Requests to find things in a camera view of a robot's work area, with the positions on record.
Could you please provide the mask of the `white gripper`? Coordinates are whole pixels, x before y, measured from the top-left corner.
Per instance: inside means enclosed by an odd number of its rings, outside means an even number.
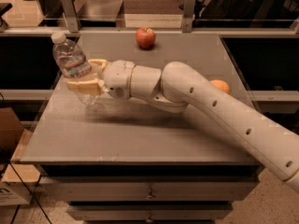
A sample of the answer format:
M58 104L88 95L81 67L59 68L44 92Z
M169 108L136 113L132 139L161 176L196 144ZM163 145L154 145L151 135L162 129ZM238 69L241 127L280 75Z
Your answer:
M106 59L90 59L89 64L92 66L92 73L98 78L86 81L68 80L66 85L70 91L91 96L100 96L107 91L113 98L131 97L130 83L135 68L133 62L117 60L108 64Z

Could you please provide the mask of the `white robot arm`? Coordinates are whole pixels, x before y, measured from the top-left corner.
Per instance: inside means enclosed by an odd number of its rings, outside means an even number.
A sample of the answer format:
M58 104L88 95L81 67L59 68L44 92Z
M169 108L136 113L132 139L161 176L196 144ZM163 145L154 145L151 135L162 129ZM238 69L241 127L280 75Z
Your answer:
M299 135L236 100L185 63L171 62L157 69L95 59L87 75L71 77L66 84L78 93L134 97L172 113L191 105L218 123L278 179L299 191Z

